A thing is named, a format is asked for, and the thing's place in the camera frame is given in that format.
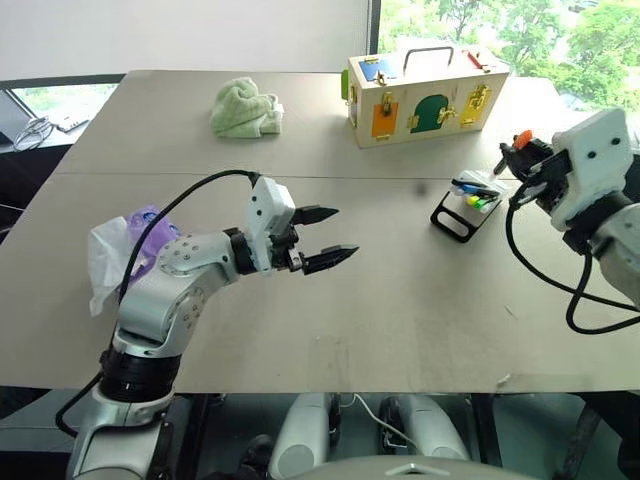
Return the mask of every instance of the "green towel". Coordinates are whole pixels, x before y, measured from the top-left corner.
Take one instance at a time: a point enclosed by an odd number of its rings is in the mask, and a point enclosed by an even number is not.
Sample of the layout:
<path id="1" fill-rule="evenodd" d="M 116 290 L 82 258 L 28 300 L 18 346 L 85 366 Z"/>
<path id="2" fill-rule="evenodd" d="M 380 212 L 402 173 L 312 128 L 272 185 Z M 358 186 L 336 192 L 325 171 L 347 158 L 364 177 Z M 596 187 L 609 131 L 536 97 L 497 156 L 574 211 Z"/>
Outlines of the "green towel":
<path id="1" fill-rule="evenodd" d="M 278 97 L 261 95 L 249 77 L 225 83 L 211 112 L 211 130 L 219 137 L 258 138 L 280 133 L 284 108 Z"/>

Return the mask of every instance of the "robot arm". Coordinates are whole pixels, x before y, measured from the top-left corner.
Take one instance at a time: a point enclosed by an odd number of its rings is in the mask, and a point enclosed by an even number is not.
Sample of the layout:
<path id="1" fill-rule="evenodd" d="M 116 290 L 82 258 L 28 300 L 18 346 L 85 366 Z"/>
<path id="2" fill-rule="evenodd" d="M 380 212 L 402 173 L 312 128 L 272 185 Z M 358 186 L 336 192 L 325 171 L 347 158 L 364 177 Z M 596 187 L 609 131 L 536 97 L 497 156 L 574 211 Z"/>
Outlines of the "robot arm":
<path id="1" fill-rule="evenodd" d="M 246 233 L 233 228 L 186 235 L 165 245 L 152 270 L 129 288 L 120 304 L 68 478 L 94 478 L 96 472 L 147 478 L 162 468 L 159 449 L 167 442 L 161 438 L 170 436 L 163 415 L 207 300 L 240 275 L 270 275 L 285 268 L 310 274 L 349 258 L 357 247 L 331 247 L 311 257 L 296 248 L 295 225 L 317 223 L 337 212 L 319 206 L 296 209 L 286 187 L 259 177 L 246 209 Z"/>
<path id="2" fill-rule="evenodd" d="M 640 306 L 640 204 L 623 193 L 633 161 L 624 112 L 602 111 L 552 143 L 525 132 L 500 145 L 494 173 L 509 167 L 523 182 L 512 208 L 535 200 L 565 243 L 599 260 L 605 279 Z"/>

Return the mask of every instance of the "toolbox handle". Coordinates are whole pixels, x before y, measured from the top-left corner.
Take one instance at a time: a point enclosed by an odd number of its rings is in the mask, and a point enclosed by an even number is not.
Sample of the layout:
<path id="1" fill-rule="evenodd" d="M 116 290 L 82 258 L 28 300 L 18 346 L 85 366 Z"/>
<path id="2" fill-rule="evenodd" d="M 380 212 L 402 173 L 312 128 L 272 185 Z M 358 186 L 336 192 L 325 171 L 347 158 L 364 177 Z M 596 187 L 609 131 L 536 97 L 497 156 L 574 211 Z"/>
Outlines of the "toolbox handle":
<path id="1" fill-rule="evenodd" d="M 404 65 L 402 66 L 402 74 L 404 75 L 407 71 L 407 64 L 409 63 L 409 55 L 417 52 L 433 52 L 435 50 L 449 50 L 449 61 L 447 62 L 447 66 L 451 65 L 451 60 L 453 60 L 453 47 L 426 47 L 426 48 L 412 48 L 407 52 L 407 56 L 404 57 Z"/>

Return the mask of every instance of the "beige table surface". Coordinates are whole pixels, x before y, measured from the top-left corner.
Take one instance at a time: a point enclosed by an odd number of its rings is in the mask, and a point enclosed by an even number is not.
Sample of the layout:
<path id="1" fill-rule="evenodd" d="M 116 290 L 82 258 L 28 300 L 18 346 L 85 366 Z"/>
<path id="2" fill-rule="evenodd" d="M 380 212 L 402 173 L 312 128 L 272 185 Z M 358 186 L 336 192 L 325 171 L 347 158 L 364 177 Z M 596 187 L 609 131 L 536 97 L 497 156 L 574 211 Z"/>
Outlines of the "beige table surface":
<path id="1" fill-rule="evenodd" d="M 88 230 L 147 203 L 165 205 L 199 178 L 57 173 L 48 180 L 0 248 L 0 384 L 79 387 L 95 373 L 115 306 L 89 317 Z M 179 390 L 512 392 L 640 384 L 632 367 L 640 362 L 640 329 L 572 333 L 564 324 L 568 295 L 532 277 L 508 251 L 505 205 L 460 245 L 427 221 L 447 180 L 426 180 L 423 196 L 411 179 L 281 181 L 300 206 L 342 211 L 302 229 L 305 253 L 342 242 L 361 249 L 327 272 L 252 275 L 220 291 L 184 356 Z M 247 196 L 246 181 L 216 182 L 171 217 L 184 231 L 242 226 Z M 525 254 L 576 282 L 580 259 L 541 211 L 522 212 L 516 236 Z M 599 273 L 594 277 L 592 291 L 620 298 Z M 625 315 L 586 303 L 578 313 L 592 326 Z"/>
<path id="2" fill-rule="evenodd" d="M 137 71 L 123 80 L 67 154 L 65 173 L 213 173 L 258 169 L 287 177 L 450 178 L 490 169 L 498 145 L 533 128 L 549 141 L 575 121 L 547 79 L 509 78 L 482 132 L 361 150 L 337 74 L 250 74 L 285 108 L 283 131 L 260 140 L 218 139 L 209 115 L 231 72 Z"/>

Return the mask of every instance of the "white wall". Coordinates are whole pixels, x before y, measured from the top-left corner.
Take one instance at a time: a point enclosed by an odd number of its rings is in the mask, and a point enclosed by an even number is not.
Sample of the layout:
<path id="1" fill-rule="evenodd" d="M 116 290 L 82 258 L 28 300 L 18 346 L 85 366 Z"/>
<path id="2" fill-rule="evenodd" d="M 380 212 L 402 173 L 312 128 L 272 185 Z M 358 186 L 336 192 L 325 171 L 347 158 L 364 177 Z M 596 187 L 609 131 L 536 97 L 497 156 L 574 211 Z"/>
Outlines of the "white wall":
<path id="1" fill-rule="evenodd" d="M 368 0 L 0 0 L 0 80 L 132 69 L 340 71 Z"/>

